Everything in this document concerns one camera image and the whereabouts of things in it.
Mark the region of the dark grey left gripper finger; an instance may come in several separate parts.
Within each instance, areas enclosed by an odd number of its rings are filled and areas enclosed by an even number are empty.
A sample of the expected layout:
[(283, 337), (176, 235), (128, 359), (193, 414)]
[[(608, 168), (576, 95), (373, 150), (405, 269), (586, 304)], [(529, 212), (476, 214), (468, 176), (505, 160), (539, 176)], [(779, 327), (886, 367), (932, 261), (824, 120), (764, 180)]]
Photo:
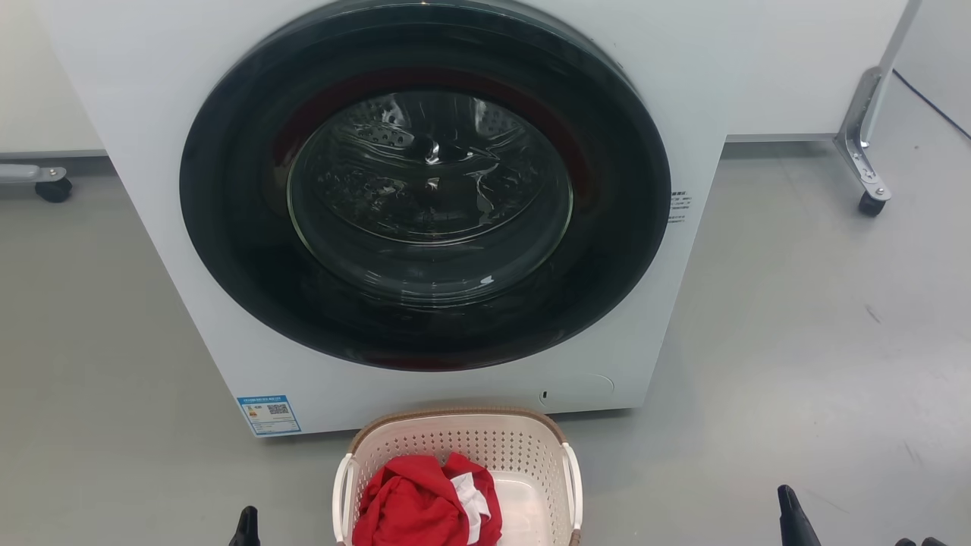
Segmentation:
[(246, 506), (240, 512), (235, 532), (229, 540), (229, 546), (260, 546), (258, 535), (258, 511), (253, 506)]

